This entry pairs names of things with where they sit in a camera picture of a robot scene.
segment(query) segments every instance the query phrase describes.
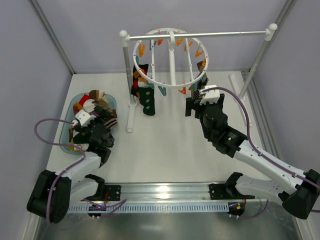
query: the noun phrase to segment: teal basket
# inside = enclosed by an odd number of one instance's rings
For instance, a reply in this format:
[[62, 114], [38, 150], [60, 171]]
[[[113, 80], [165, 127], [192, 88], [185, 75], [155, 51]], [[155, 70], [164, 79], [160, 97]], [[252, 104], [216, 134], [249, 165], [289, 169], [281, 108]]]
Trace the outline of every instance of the teal basket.
[[[88, 92], [80, 93], [71, 100], [68, 111], [65, 116], [66, 121], [71, 122], [72, 120], [76, 119], [76, 116], [74, 115], [74, 104], [78, 103], [85, 94], [88, 95], [89, 93]], [[108, 100], [109, 107], [112, 110], [117, 108], [117, 102], [113, 96], [106, 94], [106, 99]], [[59, 139], [60, 144], [71, 144], [71, 142], [69, 142], [69, 129], [70, 129], [70, 124], [64, 123], [62, 126], [62, 131]], [[82, 155], [81, 152], [72, 151], [66, 146], [60, 146], [60, 148], [62, 151], [64, 151], [67, 154]]]

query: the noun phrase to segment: white table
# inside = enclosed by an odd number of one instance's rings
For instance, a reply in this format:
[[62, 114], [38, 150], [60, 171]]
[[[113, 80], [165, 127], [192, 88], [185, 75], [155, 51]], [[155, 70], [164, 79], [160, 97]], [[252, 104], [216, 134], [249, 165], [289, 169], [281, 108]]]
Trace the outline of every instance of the white table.
[[[231, 88], [230, 74], [239, 71], [207, 72], [208, 85]], [[188, 72], [177, 72], [177, 82], [188, 79]], [[168, 78], [168, 73], [157, 73], [157, 79]], [[203, 137], [198, 119], [185, 117], [185, 98], [190, 96], [178, 90], [167, 89], [167, 96], [155, 88], [155, 116], [146, 116], [139, 105], [135, 112], [133, 132], [126, 131], [129, 90], [125, 73], [75, 74], [65, 99], [61, 119], [65, 119], [74, 96], [90, 90], [102, 90], [117, 102], [118, 127], [114, 130], [114, 146], [107, 163], [93, 172], [110, 183], [154, 182], [223, 182], [233, 172], [253, 178], [268, 179], [251, 166], [222, 155]], [[233, 128], [246, 133], [240, 110], [233, 98], [225, 93], [223, 112]], [[252, 120], [253, 141], [261, 146], [257, 126], [248, 98], [246, 106]], [[58, 125], [54, 141], [59, 142], [62, 123]], [[47, 169], [63, 169], [79, 156], [63, 152], [53, 146]]]

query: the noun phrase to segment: drying rack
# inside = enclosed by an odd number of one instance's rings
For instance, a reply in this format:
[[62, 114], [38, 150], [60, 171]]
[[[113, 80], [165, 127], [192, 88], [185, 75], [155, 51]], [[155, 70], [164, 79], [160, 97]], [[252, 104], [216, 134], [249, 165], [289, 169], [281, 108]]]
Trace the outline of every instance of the drying rack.
[[[131, 88], [133, 85], [133, 80], [132, 80], [132, 74], [131, 74], [131, 66], [130, 66], [130, 55], [129, 55], [129, 47], [128, 47], [128, 42], [129, 41], [137, 41], [135, 47], [134, 47], [134, 51], [133, 51], [133, 55], [135, 55], [135, 52], [137, 50], [138, 45], [141, 43], [142, 40], [150, 40], [153, 41], [154, 40], [163, 40], [163, 39], [167, 39], [168, 43], [169, 43], [169, 64], [170, 64], [170, 77], [171, 77], [171, 84], [163, 84], [161, 82], [157, 82], [155, 81], [155, 79], [149, 78], [148, 76], [146, 76], [143, 72], [139, 71], [139, 68], [137, 68], [137, 71], [146, 79], [148, 79], [148, 81], [154, 83], [155, 85], [158, 86], [165, 86], [167, 88], [180, 88], [180, 87], [187, 87], [190, 86], [192, 84], [194, 84], [195, 82], [197, 82], [199, 79], [196, 77], [194, 78], [192, 75], [192, 70], [191, 70], [191, 66], [190, 66], [190, 82], [186, 83], [185, 85], [179, 85], [176, 84], [175, 81], [175, 56], [174, 56], [174, 44], [176, 42], [176, 38], [177, 39], [185, 39], [186, 42], [188, 42], [188, 38], [208, 38], [208, 37], [229, 37], [229, 36], [254, 36], [254, 35], [264, 35], [264, 41], [259, 49], [259, 52], [257, 54], [257, 56], [255, 57], [253, 64], [250, 68], [250, 71], [245, 79], [244, 85], [241, 89], [241, 91], [239, 90], [239, 86], [237, 81], [235, 81], [232, 77], [230, 78], [232, 87], [233, 87], [233, 91], [239, 96], [239, 98], [241, 99], [241, 101], [244, 103], [245, 101], [245, 93], [247, 91], [247, 88], [249, 86], [249, 83], [251, 82], [253, 75], [255, 73], [255, 71], [257, 70], [257, 67], [264, 55], [264, 52], [267, 49], [268, 43], [269, 41], [272, 39], [275, 31], [277, 30], [278, 26], [275, 23], [272, 23], [268, 26], [268, 28], [266, 28], [265, 30], [262, 31], [235, 31], [235, 32], [210, 32], [210, 33], [180, 33], [179, 31], [181, 30], [177, 30], [175, 31], [175, 28], [166, 28], [167, 32], [169, 34], [154, 34], [151, 35], [153, 33], [156, 33], [155, 31], [151, 31], [149, 33], [147, 33], [146, 35], [143, 36], [130, 36], [125, 30], [120, 31], [119, 35], [121, 37], [121, 42], [122, 42], [122, 48], [123, 48], [123, 55], [124, 55], [124, 62], [125, 62], [125, 70], [126, 70], [126, 77], [127, 77], [127, 82], [128, 82], [128, 89], [129, 89], [129, 95], [130, 95], [130, 100], [129, 100], [129, 115], [128, 115], [128, 121], [127, 121], [127, 127], [126, 130], [127, 132], [132, 132], [133, 131], [133, 126], [134, 126], [134, 118], [135, 118], [135, 109], [136, 106], [138, 105], [138, 101], [136, 99], [135, 96], [133, 96], [131, 94]], [[151, 51], [152, 54], [152, 62], [154, 59], [154, 51], [152, 49]], [[190, 54], [189, 54], [189, 48], [188, 48], [188, 57], [189, 57], [189, 63], [190, 63]], [[137, 62], [135, 60], [135, 58], [133, 58], [134, 61], [134, 65], [137, 66]], [[206, 61], [206, 66], [204, 68], [204, 71], [202, 71], [202, 73], [200, 74], [201, 76], [204, 75], [205, 71], [207, 70], [208, 67], [208, 61]], [[153, 73], [153, 77], [155, 76], [155, 68], [154, 65], [152, 65], [152, 73]]]

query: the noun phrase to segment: wall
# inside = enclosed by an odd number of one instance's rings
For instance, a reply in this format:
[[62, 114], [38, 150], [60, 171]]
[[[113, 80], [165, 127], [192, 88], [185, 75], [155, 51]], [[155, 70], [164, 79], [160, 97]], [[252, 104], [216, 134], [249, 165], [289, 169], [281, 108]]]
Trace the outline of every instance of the wall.
[[[318, 172], [319, 12], [320, 1], [297, 1], [255, 76], [284, 160]], [[320, 216], [311, 215], [319, 227]]]
[[[21, 239], [31, 191], [51, 147], [34, 135], [35, 123], [59, 117], [71, 75], [27, 0], [0, 7], [0, 233]], [[57, 125], [40, 134], [53, 140]]]
[[[275, 20], [285, 0], [38, 2], [76, 72], [118, 73], [125, 71], [120, 30], [126, 30], [132, 36], [168, 27], [189, 33], [262, 31]], [[234, 70], [251, 66], [263, 37], [229, 36], [202, 38], [201, 41], [208, 50], [211, 70]], [[155, 64], [159, 71], [169, 69], [169, 54], [165, 44], [156, 46]], [[145, 45], [146, 57], [140, 62], [150, 63], [149, 42]], [[192, 48], [195, 52], [197, 46], [194, 44]], [[185, 70], [187, 66], [180, 62], [184, 54], [182, 49], [183, 46], [176, 55], [177, 71]]]

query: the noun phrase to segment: gray floor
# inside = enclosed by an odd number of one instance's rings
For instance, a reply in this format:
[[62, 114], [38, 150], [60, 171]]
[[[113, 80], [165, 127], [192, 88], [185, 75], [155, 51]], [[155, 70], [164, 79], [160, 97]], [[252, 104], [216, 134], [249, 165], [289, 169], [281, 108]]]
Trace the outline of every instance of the gray floor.
[[[261, 202], [248, 202], [244, 216], [258, 213]], [[294, 217], [270, 203], [258, 218], [240, 220], [226, 213], [116, 214], [90, 220], [86, 214], [69, 215], [55, 228], [44, 220], [37, 240], [301, 240]]]

